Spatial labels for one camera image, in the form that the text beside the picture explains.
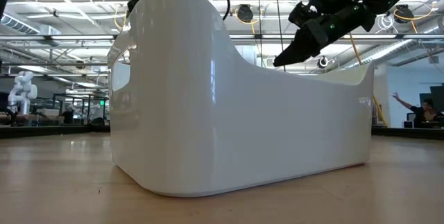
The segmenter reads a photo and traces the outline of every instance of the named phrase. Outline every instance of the ceiling pipe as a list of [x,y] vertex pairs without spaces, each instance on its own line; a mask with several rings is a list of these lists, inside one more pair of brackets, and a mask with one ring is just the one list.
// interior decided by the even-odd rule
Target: ceiling pipe
[[[3,52],[6,52],[6,51],[9,51],[9,52],[11,52],[12,53],[12,56],[14,57],[14,60],[16,60],[16,61],[13,61],[13,59],[10,59],[10,58],[8,58],[8,57],[4,57],[3,59],[4,60],[7,60],[7,59],[10,59],[9,60],[9,64],[7,65],[7,63],[3,63],[2,64],[2,66],[3,67],[7,67],[7,66],[10,66],[10,67],[20,67],[20,66],[33,66],[33,67],[73,67],[73,69],[68,69],[68,68],[61,68],[64,72],[67,72],[67,74],[77,74],[75,71],[77,70],[76,68],[74,68],[74,67],[76,67],[76,66],[84,66],[84,63],[81,63],[81,64],[79,64],[79,63],[65,63],[65,64],[70,64],[70,65],[63,65],[63,66],[60,66],[60,65],[58,65],[57,63],[38,63],[38,62],[31,62],[31,63],[22,63],[22,62],[20,62],[20,61],[22,61],[21,59],[20,59],[20,57],[23,57],[23,58],[26,58],[26,59],[28,59],[29,61],[32,61],[32,60],[41,60],[41,61],[43,61],[43,62],[48,62],[48,61],[50,61],[49,59],[46,59],[46,58],[43,58],[42,56],[39,56],[39,55],[36,55],[36,54],[34,54],[34,53],[31,53],[31,52],[28,52],[28,51],[24,51],[24,50],[21,50],[20,48],[17,48],[17,47],[15,47],[15,46],[11,46],[11,45],[9,45],[9,44],[6,44],[6,43],[1,43],[0,42],[0,46],[2,46],[2,47],[4,47],[6,50],[2,50]],[[108,65],[108,64],[106,64],[106,63],[96,63],[96,64],[101,64],[101,66],[106,66],[106,65]]]
[[[438,17],[438,19],[432,19],[426,23],[420,25],[419,28],[423,29],[419,31],[420,34],[441,34],[444,33],[443,16]],[[415,31],[409,31],[408,33],[416,34]],[[386,62],[400,55],[401,50],[411,48],[418,45],[418,40],[401,40],[396,43],[392,43],[386,46],[378,46],[370,51],[361,55],[362,62],[364,64],[371,61],[375,61],[376,64],[381,62]],[[352,60],[351,64],[344,65],[344,69],[358,67],[359,62]]]
[[108,66],[108,63],[3,63],[5,67],[17,67],[17,66],[36,66],[36,67],[95,67],[95,66]]
[[439,49],[439,50],[430,51],[430,52],[428,51],[426,53],[423,53],[423,54],[417,55],[415,57],[409,58],[408,60],[404,60],[402,62],[399,62],[399,63],[396,63],[396,64],[392,64],[391,66],[392,67],[400,67],[402,65],[410,64],[412,62],[416,62],[416,61],[428,58],[429,56],[436,55],[436,54],[439,54],[439,53],[442,53],[442,52],[444,52],[444,49]]

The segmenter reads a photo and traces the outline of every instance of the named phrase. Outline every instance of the wooden floor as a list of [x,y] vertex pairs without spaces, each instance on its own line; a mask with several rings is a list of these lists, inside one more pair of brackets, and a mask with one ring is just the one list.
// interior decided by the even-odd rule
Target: wooden floor
[[374,138],[371,161],[206,198],[157,196],[109,135],[0,140],[0,223],[444,223],[444,142]]

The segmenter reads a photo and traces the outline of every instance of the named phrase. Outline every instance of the spotlight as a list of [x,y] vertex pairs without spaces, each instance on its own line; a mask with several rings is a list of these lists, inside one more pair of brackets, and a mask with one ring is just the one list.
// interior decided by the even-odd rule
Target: spotlight
[[406,24],[410,22],[410,20],[401,19],[400,17],[409,18],[409,19],[413,18],[413,13],[410,11],[408,5],[396,5],[396,13],[394,13],[394,15],[395,15],[395,21],[399,24]]
[[251,23],[253,12],[250,9],[250,5],[241,5],[237,10],[237,18],[242,22]]

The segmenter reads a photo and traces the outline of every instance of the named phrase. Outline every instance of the white curved panel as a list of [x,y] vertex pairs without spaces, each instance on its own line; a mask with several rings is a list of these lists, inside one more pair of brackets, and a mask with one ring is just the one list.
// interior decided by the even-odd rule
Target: white curved panel
[[207,0],[141,0],[109,54],[114,162],[169,196],[207,196],[364,163],[373,66],[302,77],[248,64]]

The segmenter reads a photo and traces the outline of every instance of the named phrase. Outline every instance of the person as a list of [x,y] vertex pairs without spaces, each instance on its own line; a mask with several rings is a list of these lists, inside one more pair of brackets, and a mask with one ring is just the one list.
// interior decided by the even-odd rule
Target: person
[[425,99],[422,102],[422,107],[416,107],[403,101],[397,92],[393,94],[393,98],[400,102],[404,107],[415,113],[415,120],[413,124],[415,128],[426,128],[424,122],[428,121],[439,121],[439,117],[444,116],[443,113],[438,112],[433,105],[433,100]]
[[72,124],[74,122],[74,109],[70,106],[68,105],[67,110],[62,114],[64,124]]

